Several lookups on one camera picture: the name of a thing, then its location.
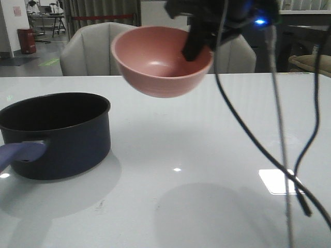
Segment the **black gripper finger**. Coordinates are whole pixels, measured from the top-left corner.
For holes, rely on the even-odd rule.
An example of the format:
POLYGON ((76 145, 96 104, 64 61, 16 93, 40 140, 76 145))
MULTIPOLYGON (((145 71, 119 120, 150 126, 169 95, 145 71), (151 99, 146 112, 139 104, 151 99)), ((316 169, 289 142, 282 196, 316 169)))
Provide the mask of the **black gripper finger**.
POLYGON ((189 17, 189 33, 182 49, 186 61, 194 61, 204 48, 212 50, 212 23, 189 17))

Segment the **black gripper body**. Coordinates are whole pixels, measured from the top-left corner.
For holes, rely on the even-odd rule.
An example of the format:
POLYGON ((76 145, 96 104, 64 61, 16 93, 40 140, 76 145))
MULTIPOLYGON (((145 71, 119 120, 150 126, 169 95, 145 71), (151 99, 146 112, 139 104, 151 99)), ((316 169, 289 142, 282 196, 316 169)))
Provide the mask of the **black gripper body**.
POLYGON ((280 22, 277 1, 166 1, 171 19, 197 17, 212 23, 212 50, 241 33, 248 24, 258 27, 280 22))

